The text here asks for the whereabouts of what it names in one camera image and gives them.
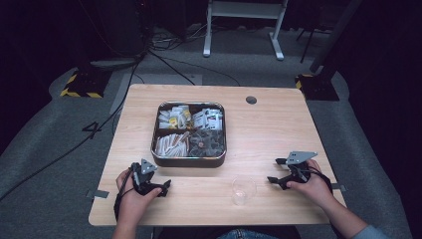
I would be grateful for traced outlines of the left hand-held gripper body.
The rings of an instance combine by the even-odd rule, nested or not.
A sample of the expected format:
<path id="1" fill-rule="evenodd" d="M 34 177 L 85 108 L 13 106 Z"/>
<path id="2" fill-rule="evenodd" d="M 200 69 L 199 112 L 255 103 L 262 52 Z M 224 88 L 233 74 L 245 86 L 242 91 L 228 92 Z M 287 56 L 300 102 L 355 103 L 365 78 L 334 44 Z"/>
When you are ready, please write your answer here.
<path id="1" fill-rule="evenodd" d="M 142 159 L 141 162 L 134 162 L 131 165 L 132 170 L 132 181 L 134 189 L 141 195 L 148 194 L 152 189 L 159 188 L 159 184 L 151 182 L 157 167 L 146 159 Z"/>

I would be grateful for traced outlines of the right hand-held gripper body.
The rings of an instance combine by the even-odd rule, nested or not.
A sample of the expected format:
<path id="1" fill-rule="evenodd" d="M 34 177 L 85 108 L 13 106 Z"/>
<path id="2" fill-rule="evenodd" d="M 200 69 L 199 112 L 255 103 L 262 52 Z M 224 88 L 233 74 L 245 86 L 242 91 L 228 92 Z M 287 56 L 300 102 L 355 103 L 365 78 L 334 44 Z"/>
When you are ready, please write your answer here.
<path id="1" fill-rule="evenodd" d="M 288 169 L 291 174 L 286 176 L 289 181 L 299 183 L 306 183 L 311 178 L 307 160 L 317 156 L 316 152 L 312 151 L 291 151 L 286 158 L 287 164 L 281 165 L 282 168 Z"/>

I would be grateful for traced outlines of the person's right hand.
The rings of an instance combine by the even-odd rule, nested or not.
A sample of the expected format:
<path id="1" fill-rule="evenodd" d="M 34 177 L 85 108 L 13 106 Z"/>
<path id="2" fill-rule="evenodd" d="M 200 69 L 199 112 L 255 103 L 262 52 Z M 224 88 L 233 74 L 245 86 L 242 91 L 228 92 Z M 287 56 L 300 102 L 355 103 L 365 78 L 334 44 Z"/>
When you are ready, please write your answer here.
<path id="1" fill-rule="evenodd" d="M 288 181 L 287 187 L 301 193 L 322 209 L 325 209 L 334 200 L 325 181 L 314 173 L 307 183 Z"/>

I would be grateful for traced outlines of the person's left hand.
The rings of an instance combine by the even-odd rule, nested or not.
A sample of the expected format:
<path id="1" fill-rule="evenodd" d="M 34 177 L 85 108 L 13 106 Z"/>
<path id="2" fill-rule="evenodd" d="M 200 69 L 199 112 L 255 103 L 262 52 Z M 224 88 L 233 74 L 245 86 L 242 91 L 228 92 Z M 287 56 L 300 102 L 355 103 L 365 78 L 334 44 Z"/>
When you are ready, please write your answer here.
<path id="1" fill-rule="evenodd" d="M 122 191 L 118 219 L 134 219 L 139 223 L 150 202 L 161 192 L 160 188 L 154 188 L 146 195 L 141 195 L 133 189 L 129 170 L 123 171 L 116 179 L 118 190 Z"/>

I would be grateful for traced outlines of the clear plastic cup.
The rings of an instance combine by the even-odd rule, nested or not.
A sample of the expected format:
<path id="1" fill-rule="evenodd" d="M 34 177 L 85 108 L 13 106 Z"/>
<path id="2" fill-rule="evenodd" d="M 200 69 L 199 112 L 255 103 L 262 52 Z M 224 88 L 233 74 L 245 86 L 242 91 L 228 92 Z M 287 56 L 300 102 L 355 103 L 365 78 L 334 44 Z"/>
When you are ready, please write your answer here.
<path id="1" fill-rule="evenodd" d="M 245 205 L 257 193 L 255 180 L 250 176 L 238 175 L 232 181 L 232 201 L 235 205 Z"/>

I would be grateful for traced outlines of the pile of paper-wrapped sticks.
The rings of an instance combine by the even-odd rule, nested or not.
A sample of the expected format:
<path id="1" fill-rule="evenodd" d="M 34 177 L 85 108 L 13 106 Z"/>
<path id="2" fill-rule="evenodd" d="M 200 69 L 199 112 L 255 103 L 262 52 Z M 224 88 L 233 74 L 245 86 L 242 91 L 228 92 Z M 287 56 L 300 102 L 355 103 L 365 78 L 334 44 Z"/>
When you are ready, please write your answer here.
<path id="1" fill-rule="evenodd" d="M 172 133 L 157 139 L 154 152 L 160 157 L 186 157 L 188 155 L 190 133 Z"/>

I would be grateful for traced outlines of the person's blue jeans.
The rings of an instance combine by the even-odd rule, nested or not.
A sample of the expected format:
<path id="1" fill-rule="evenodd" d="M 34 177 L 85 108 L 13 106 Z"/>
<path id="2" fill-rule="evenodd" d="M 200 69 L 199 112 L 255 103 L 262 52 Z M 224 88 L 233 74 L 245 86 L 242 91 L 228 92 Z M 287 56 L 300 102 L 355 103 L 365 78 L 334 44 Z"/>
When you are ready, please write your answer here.
<path id="1" fill-rule="evenodd" d="M 274 236 L 247 229 L 233 229 L 216 239 L 277 239 Z"/>

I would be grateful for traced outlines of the pile of yellow-tagged tea bags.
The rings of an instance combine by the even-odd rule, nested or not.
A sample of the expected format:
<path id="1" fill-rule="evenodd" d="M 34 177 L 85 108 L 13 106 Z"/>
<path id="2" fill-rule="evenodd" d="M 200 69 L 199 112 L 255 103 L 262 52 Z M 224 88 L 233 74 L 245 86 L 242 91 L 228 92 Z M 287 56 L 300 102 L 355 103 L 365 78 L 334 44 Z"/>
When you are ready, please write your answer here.
<path id="1" fill-rule="evenodd" d="M 161 110 L 158 116 L 160 128 L 189 129 L 192 128 L 192 114 L 189 106 L 175 106 L 170 110 Z"/>

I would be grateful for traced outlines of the pile of red-label white sachets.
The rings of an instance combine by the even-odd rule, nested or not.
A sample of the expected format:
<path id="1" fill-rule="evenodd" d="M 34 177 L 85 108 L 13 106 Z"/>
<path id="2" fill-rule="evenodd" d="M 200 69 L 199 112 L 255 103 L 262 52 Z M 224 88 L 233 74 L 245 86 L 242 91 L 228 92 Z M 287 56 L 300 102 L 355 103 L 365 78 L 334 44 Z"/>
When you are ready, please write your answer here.
<path id="1" fill-rule="evenodd" d="M 221 130 L 223 128 L 223 113 L 217 109 L 203 109 L 192 118 L 196 129 Z"/>

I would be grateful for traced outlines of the yellow-black striped stand base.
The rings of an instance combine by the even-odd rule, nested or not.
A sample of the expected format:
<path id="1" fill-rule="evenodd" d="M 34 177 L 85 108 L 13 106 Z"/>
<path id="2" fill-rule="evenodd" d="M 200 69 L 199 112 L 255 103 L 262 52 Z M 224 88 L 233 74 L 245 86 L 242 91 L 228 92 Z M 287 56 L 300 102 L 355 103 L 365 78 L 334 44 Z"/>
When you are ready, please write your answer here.
<path id="1" fill-rule="evenodd" d="M 75 70 L 62 89 L 60 96 L 100 99 L 105 95 L 110 76 L 110 71 L 94 70 L 86 73 Z"/>
<path id="2" fill-rule="evenodd" d="M 307 101 L 338 101 L 339 97 L 331 81 L 320 76 L 300 74 L 295 77 L 296 88 Z"/>

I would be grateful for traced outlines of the black tripod leg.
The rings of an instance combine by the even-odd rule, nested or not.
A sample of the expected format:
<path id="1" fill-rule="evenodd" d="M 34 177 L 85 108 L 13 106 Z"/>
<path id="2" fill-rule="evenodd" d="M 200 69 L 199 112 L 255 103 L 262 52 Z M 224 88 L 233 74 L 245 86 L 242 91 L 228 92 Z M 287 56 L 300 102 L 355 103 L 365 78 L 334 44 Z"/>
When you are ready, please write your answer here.
<path id="1" fill-rule="evenodd" d="M 309 30 L 309 31 L 306 30 L 306 29 L 302 29 L 301 32 L 299 33 L 299 35 L 297 36 L 296 41 L 298 41 L 304 35 L 305 32 L 308 32 L 309 33 L 309 36 L 308 36 L 308 39 L 306 41 L 306 45 L 305 45 L 304 51 L 302 53 L 302 56 L 301 56 L 301 59 L 300 59 L 300 63 L 303 63 L 304 60 L 305 60 L 305 57 L 306 57 L 307 52 L 308 52 L 308 50 L 310 48 L 311 42 L 313 41 L 314 34 L 316 33 L 316 29 L 312 29 L 312 30 Z"/>

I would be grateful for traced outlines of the grey slanted metal pole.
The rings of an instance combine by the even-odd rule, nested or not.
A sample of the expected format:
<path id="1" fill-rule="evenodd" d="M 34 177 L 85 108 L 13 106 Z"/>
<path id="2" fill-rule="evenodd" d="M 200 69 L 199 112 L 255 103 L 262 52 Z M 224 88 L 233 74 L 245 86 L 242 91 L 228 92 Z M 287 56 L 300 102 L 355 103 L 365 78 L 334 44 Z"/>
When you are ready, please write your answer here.
<path id="1" fill-rule="evenodd" d="M 320 68 L 327 70 L 336 62 L 335 54 L 337 51 L 337 44 L 339 43 L 343 31 L 346 29 L 349 21 L 352 19 L 361 2 L 362 0 L 350 0 L 348 5 L 345 7 L 326 43 L 323 45 L 311 64 L 310 70 L 312 73 L 317 73 Z"/>

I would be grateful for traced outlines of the white metal stand frame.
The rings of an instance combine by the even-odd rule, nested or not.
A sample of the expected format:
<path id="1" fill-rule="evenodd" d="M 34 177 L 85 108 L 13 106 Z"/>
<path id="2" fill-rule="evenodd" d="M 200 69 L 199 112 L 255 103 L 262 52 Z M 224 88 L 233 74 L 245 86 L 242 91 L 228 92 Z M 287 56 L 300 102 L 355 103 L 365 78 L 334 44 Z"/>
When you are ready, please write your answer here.
<path id="1" fill-rule="evenodd" d="M 214 17 L 251 18 L 276 20 L 275 30 L 269 33 L 276 59 L 282 61 L 285 56 L 279 42 L 279 34 L 285 17 L 289 0 L 281 0 L 280 3 L 247 3 L 247 2 L 224 2 L 208 0 L 206 12 L 206 35 L 202 55 L 211 55 L 212 20 Z"/>

